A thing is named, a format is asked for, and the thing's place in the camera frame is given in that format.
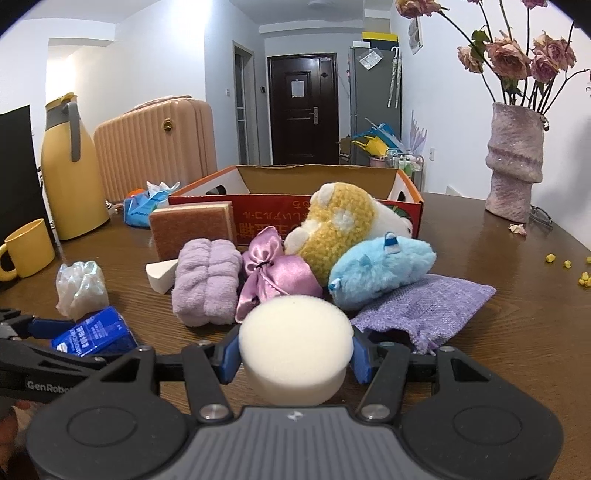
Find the person's hand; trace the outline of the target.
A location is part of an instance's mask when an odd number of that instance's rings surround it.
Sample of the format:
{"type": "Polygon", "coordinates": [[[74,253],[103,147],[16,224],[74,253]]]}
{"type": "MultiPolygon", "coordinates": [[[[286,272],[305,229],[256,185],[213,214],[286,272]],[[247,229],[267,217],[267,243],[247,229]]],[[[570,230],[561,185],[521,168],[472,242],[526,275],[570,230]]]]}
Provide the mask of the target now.
{"type": "Polygon", "coordinates": [[[17,401],[14,407],[11,407],[8,414],[0,422],[0,464],[1,469],[6,471],[8,463],[16,451],[16,437],[18,434],[18,419],[16,410],[27,411],[31,403],[27,401],[17,401]]]}

